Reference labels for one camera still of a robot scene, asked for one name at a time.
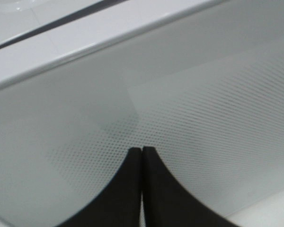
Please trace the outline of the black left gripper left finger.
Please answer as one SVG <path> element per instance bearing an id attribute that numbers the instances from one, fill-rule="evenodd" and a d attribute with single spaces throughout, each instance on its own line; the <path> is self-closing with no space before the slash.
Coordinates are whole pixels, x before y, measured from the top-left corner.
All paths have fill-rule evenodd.
<path id="1" fill-rule="evenodd" d="M 118 171 L 87 206 L 60 227 L 138 227 L 141 210 L 142 151 L 130 148 Z"/>

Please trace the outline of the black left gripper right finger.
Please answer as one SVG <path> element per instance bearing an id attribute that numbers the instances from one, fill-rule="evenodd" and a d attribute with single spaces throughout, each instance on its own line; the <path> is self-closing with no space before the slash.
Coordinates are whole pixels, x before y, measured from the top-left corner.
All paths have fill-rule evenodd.
<path id="1" fill-rule="evenodd" d="M 154 147 L 142 149 L 142 194 L 148 227 L 230 227 L 232 223 L 192 196 Z"/>

